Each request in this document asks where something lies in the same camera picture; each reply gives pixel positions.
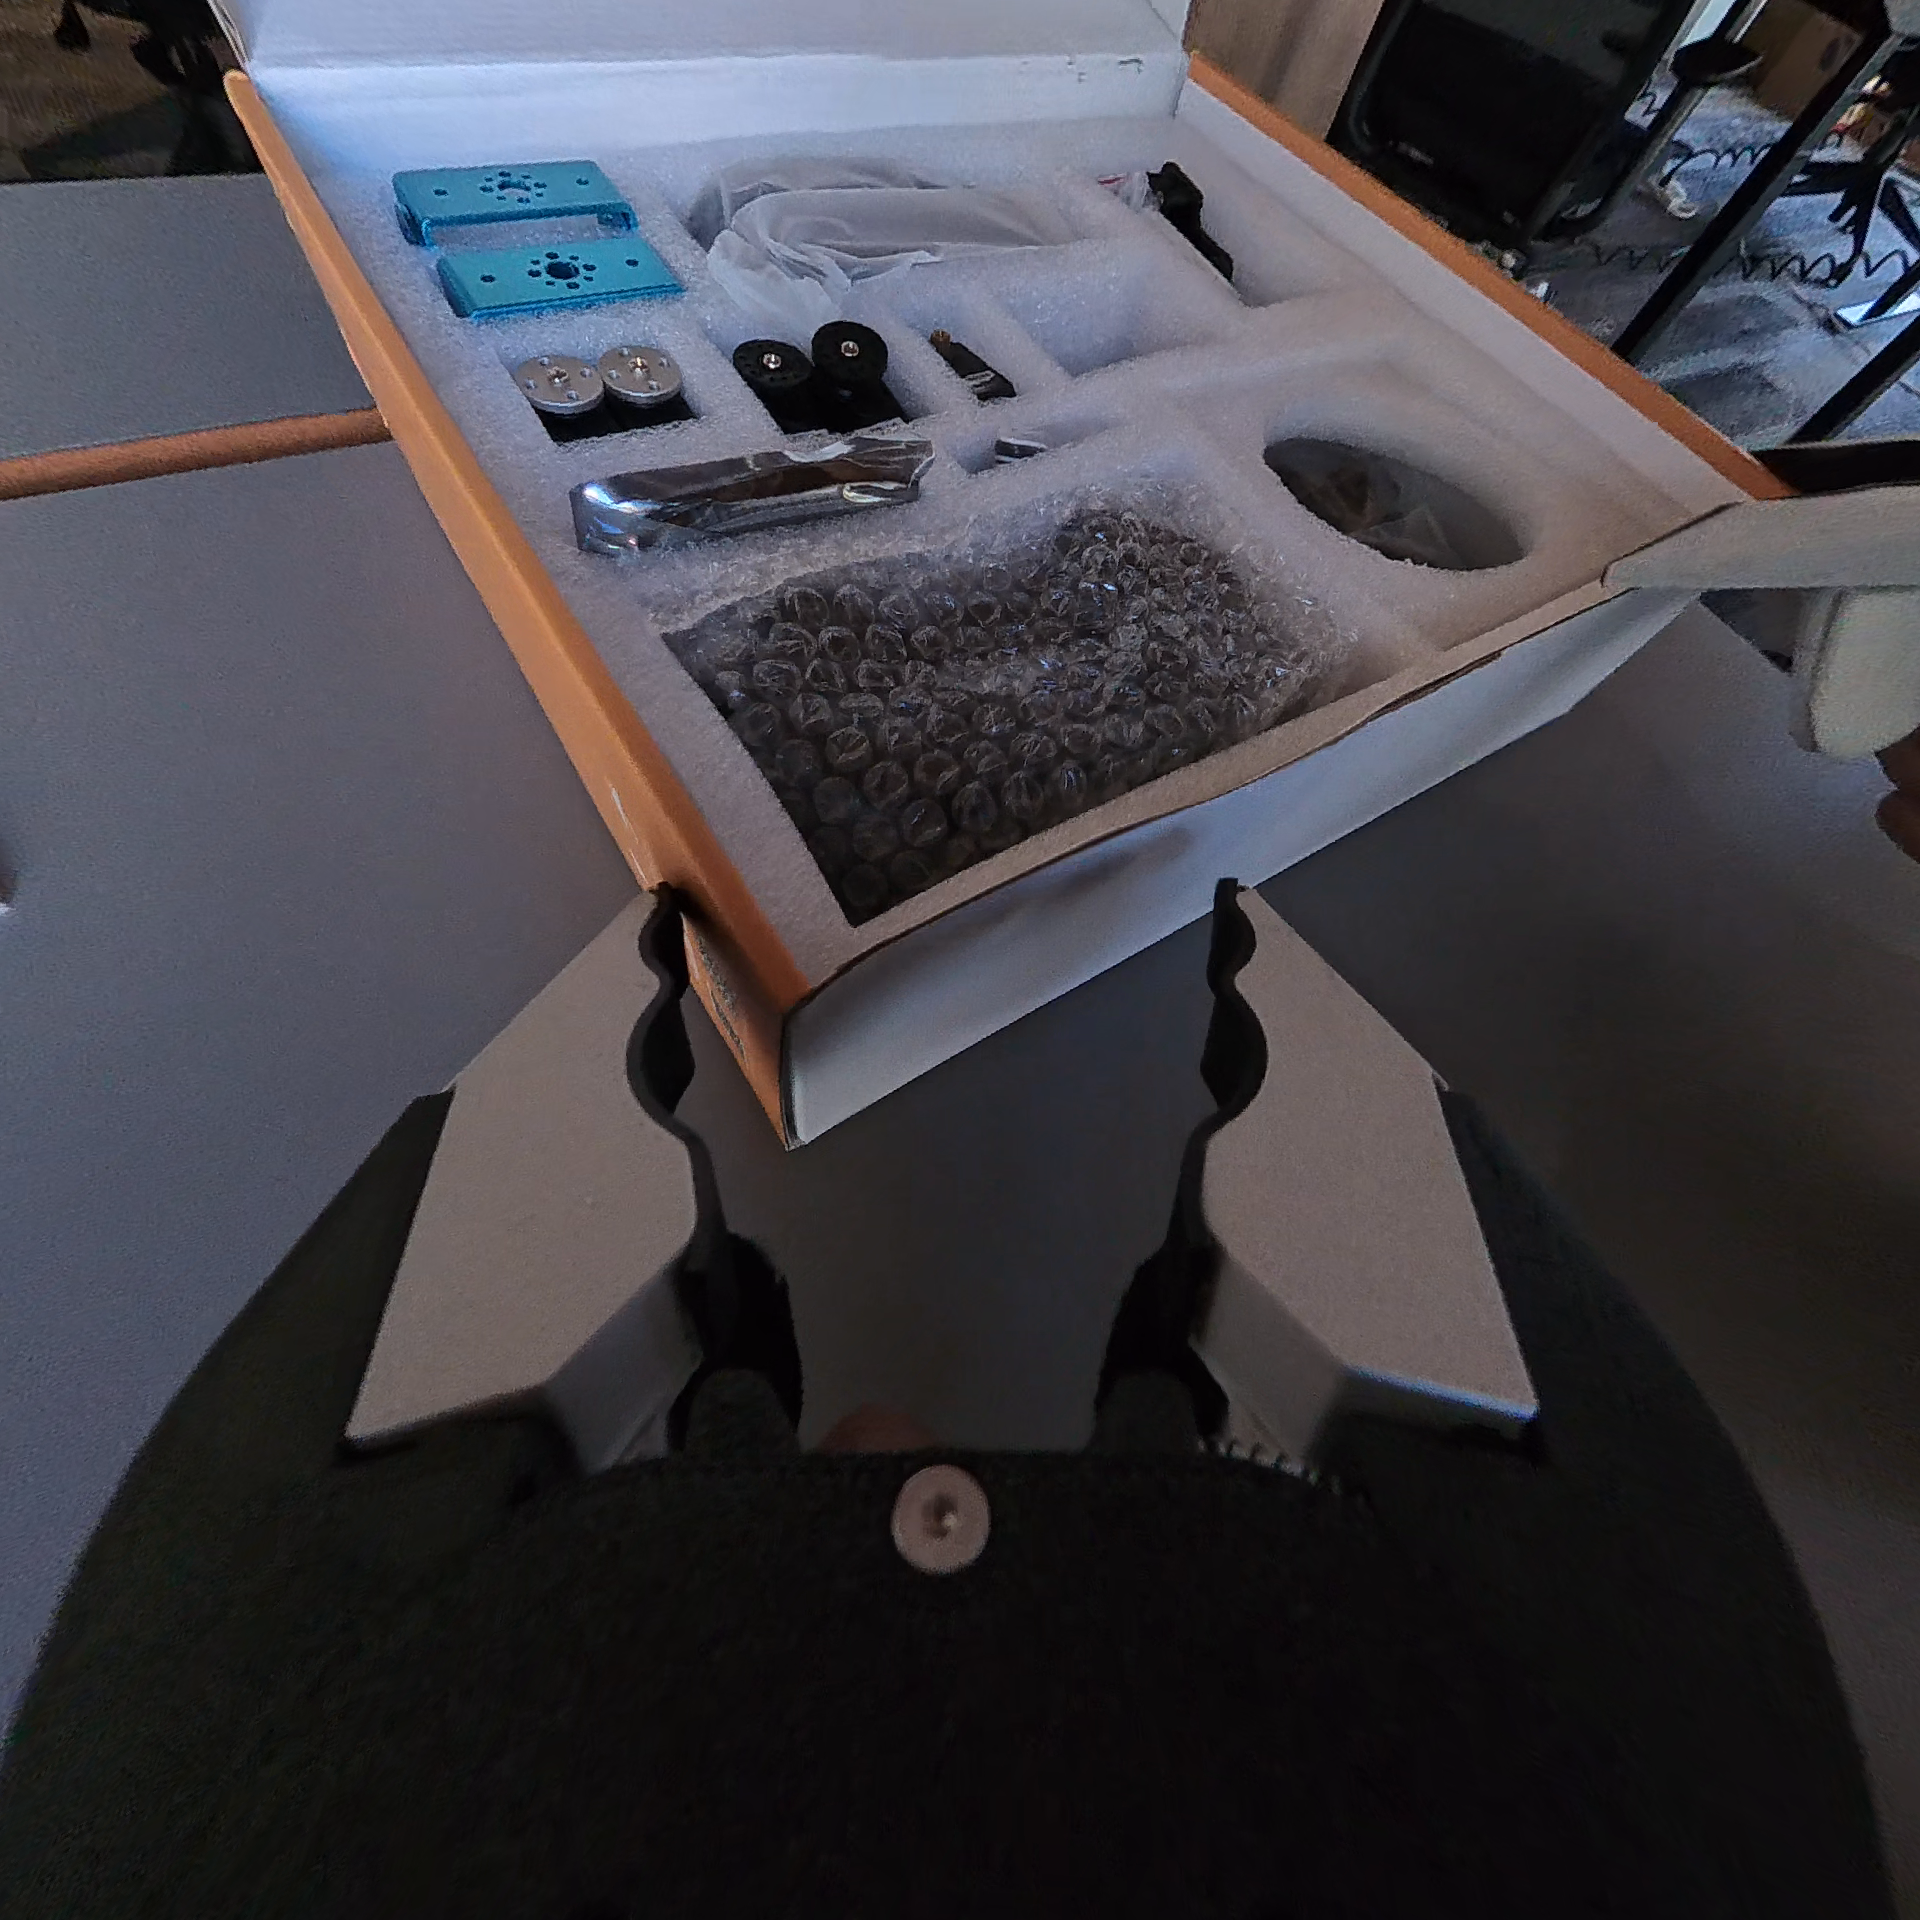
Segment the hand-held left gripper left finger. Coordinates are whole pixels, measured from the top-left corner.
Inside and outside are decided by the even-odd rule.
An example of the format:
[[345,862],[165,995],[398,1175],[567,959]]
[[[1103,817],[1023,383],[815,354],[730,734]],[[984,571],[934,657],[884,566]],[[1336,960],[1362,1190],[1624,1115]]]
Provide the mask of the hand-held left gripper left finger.
[[476,1057],[345,1428],[372,1449],[465,1418],[545,1418],[584,1473],[657,1457],[712,1371],[800,1423],[780,1275],[733,1238],[677,1119],[692,1075],[681,905],[626,908]]

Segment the brown desk divider strip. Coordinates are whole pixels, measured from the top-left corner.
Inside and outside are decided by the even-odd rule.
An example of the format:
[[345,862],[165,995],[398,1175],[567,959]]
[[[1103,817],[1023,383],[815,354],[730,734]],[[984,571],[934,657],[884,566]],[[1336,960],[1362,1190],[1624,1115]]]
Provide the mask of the brown desk divider strip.
[[264,464],[391,441],[372,408],[332,417],[286,417],[168,438],[55,449],[1,462],[1,498],[47,497],[140,482],[168,474]]

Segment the bubble wrap package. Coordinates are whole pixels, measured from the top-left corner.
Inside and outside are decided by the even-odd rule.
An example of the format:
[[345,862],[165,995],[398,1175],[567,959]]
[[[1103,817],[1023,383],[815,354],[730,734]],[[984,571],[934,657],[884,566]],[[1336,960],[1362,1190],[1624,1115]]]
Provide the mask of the bubble wrap package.
[[1301,588],[1095,498],[664,639],[852,926],[1276,729],[1345,651]]

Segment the white foam insert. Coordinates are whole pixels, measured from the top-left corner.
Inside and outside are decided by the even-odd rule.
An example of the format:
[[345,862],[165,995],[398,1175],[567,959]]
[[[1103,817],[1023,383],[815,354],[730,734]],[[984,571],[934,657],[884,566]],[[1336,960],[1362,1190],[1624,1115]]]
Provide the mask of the white foam insert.
[[[662,828],[689,811],[687,850],[648,854],[644,872],[704,890],[733,944],[777,944],[804,976],[800,998],[856,956],[1023,873],[1144,823],[1222,807],[1321,739],[1421,699],[1480,655],[1496,658],[1574,616],[1615,611],[1604,570],[1693,515],[1693,471],[1665,459],[1681,455],[1677,446],[1528,327],[1509,327],[1505,314],[1423,250],[1327,195],[1332,227],[1364,247],[1382,244],[1369,259],[1218,154],[1200,159],[1201,184],[1230,193],[1226,227],[1255,243],[1256,280],[1301,270],[1295,291],[1241,302],[1160,215],[1129,210],[1108,193],[1092,206],[1092,230],[1063,247],[922,264],[856,284],[849,321],[886,343],[886,387],[908,418],[849,435],[828,426],[783,435],[733,372],[733,348],[751,339],[746,314],[714,282],[709,257],[694,257],[664,195],[689,178],[687,160],[622,163],[616,177],[640,193],[637,227],[604,236],[636,234],[681,280],[681,297],[510,321],[457,319],[437,257],[589,236],[521,225],[484,244],[415,247],[402,240],[398,214],[376,209],[370,174],[316,184],[353,259],[351,314],[398,331],[399,370],[426,383],[450,422],[453,454],[468,454],[484,491],[514,515],[662,756],[662,798],[653,803]],[[928,348],[933,330],[1008,375],[1017,395],[974,400]],[[613,346],[671,353],[697,418],[640,431],[610,422],[592,439],[549,439],[511,368],[534,354],[596,363]],[[1039,435],[1050,454],[993,467],[989,446],[1006,432]],[[568,512],[578,484],[860,435],[934,446],[916,500],[623,559],[578,546]],[[1386,561],[1311,516],[1263,467],[1263,449],[1281,439],[1340,441],[1426,470],[1498,515],[1527,554],[1471,571]],[[1176,522],[1253,571],[1305,590],[1345,642],[1332,679],[1310,710],[1256,739],[1050,828],[869,923],[848,923],[772,786],[664,639],[823,570],[1012,537],[1095,498]]]

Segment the blue metal bracket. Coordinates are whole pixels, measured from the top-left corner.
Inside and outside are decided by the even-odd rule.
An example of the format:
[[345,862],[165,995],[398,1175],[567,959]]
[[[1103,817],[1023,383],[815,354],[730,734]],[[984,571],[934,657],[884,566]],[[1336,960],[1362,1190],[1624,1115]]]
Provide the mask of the blue metal bracket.
[[415,247],[502,225],[592,219],[600,234],[636,230],[633,206],[592,160],[423,168],[396,171],[391,190],[399,232]]
[[681,297],[681,280],[636,234],[557,247],[441,252],[438,286],[462,321],[510,321]]

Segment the silver foil bag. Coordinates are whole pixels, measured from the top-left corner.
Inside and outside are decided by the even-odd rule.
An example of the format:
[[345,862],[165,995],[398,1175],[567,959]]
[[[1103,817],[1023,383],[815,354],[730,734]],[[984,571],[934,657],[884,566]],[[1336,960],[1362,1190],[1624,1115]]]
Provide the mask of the silver foil bag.
[[860,435],[623,471],[573,488],[567,500],[578,546],[623,559],[904,506],[920,497],[934,454],[928,439]]

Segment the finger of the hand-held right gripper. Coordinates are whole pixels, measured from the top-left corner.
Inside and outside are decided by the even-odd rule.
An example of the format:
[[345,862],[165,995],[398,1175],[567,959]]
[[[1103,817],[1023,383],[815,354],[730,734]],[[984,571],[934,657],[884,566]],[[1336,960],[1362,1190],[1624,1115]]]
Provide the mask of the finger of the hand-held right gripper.
[[1712,512],[1610,562],[1613,590],[1918,585],[1918,441],[1789,443],[1765,464],[1799,484]]

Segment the white plastic bag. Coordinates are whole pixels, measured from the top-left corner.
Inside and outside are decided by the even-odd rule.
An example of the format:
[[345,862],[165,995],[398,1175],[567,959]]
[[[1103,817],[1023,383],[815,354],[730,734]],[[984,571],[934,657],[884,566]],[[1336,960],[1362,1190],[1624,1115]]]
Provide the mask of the white plastic bag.
[[1050,250],[1090,234],[1108,185],[949,184],[900,160],[730,160],[687,210],[721,291],[775,330],[815,330],[856,284],[962,257]]

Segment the white and orange cardboard box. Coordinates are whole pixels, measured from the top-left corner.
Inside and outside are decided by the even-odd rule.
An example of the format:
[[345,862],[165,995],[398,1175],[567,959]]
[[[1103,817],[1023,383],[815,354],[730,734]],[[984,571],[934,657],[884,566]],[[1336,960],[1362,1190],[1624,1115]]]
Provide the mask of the white and orange cardboard box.
[[[233,106],[384,414],[399,454],[644,883],[648,854],[682,855],[689,811],[662,828],[664,760],[600,665],[511,512],[484,491],[426,383],[399,370],[391,323],[351,314],[353,259],[316,184],[462,160],[600,160],[637,206],[622,163],[687,160],[668,185],[674,218],[736,154],[877,159],[946,178],[1032,182],[1039,168],[1102,177],[1176,160],[1207,199],[1204,227],[1234,259],[1241,302],[1286,297],[1301,270],[1256,280],[1255,243],[1226,227],[1226,187],[1201,184],[1218,154],[1250,184],[1332,227],[1340,193],[1463,280],[1505,326],[1525,326],[1618,395],[1681,455],[1696,498],[1680,529],[1749,498],[1786,497],[1758,459],[1622,368],[1573,326],[1448,243],[1319,139],[1191,72],[1183,4],[214,4],[245,75]],[[1144,823],[1066,862],[959,904],[876,946],[800,998],[777,944],[733,944],[702,887],[692,975],[780,1136],[802,1143],[984,1041],[1160,936],[1197,920],[1215,880],[1265,880],[1564,714],[1687,603],[1688,592],[1613,590],[1589,611],[1321,739],[1222,807]]]

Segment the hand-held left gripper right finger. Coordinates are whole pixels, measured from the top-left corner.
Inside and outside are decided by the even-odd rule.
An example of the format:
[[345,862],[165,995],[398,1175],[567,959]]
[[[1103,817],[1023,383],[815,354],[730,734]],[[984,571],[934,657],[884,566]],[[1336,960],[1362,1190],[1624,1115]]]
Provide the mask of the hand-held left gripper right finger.
[[1429,1063],[1258,892],[1215,887],[1210,1110],[1095,1416],[1169,1377],[1207,1444],[1303,1468],[1348,1419],[1522,1443],[1538,1398]]

